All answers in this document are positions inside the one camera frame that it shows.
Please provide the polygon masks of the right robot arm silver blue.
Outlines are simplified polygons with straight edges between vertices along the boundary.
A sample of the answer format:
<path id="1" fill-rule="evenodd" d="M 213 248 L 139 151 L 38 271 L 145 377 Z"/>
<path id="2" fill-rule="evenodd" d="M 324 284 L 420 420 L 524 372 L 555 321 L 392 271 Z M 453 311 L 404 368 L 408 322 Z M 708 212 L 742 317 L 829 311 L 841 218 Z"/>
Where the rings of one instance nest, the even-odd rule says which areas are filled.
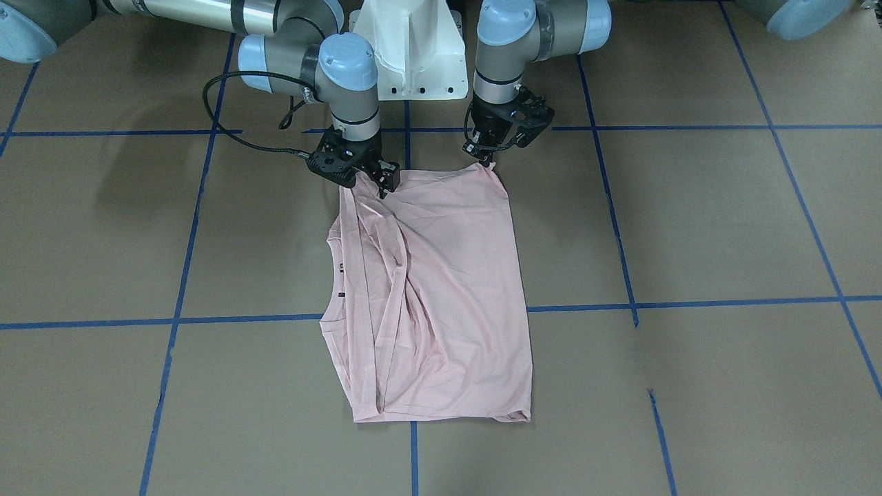
<path id="1" fill-rule="evenodd" d="M 311 172 L 344 188 L 359 174 L 378 188 L 394 192 L 400 167 L 382 153 L 378 70 L 371 44 L 345 32 L 337 1 L 3 1 L 2 57 L 37 63 L 57 52 L 77 32 L 104 15 L 142 14 L 178 20 L 242 37 L 238 68 L 205 83 L 202 100 L 220 132 L 210 90 L 238 76 L 249 87 L 289 97 L 280 122 L 287 128 L 297 110 L 325 103 L 333 123 L 312 152 L 292 147 L 278 153 L 305 160 Z"/>

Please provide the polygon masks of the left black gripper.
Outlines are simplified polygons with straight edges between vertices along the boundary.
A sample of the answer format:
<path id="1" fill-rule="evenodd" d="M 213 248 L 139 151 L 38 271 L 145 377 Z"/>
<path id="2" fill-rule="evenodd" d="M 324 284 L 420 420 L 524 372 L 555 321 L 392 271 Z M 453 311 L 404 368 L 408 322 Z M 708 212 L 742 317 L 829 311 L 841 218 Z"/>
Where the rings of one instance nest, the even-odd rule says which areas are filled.
<path id="1" fill-rule="evenodd" d="M 469 141 L 463 145 L 463 151 L 483 167 L 489 167 L 493 163 L 494 153 L 507 147 L 505 139 L 513 125 L 511 105 L 472 101 L 469 118 L 472 120 L 473 131 L 469 135 Z"/>

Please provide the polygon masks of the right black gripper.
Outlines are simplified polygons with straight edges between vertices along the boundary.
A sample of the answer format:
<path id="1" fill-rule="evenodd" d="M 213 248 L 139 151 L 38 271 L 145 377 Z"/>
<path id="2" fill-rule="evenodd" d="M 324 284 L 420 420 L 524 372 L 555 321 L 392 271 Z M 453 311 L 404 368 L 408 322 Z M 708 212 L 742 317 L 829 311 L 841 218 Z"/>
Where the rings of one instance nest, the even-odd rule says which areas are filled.
<path id="1" fill-rule="evenodd" d="M 383 160 L 381 136 L 378 132 L 364 141 L 350 141 L 343 138 L 341 131 L 334 131 L 335 178 L 355 181 L 356 172 L 364 172 L 377 183 L 379 198 L 384 200 L 399 188 L 400 164 Z"/>

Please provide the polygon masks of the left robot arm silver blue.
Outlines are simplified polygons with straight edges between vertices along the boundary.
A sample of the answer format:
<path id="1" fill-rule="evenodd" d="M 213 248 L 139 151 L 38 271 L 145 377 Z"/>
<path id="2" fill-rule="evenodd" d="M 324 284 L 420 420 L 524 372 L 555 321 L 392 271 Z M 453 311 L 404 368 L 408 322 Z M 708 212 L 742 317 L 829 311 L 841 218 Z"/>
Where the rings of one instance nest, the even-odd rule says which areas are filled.
<path id="1" fill-rule="evenodd" d="M 612 26 L 608 1 L 483 2 L 463 151 L 488 166 L 495 154 L 530 145 L 555 111 L 524 85 L 526 66 L 597 50 Z"/>

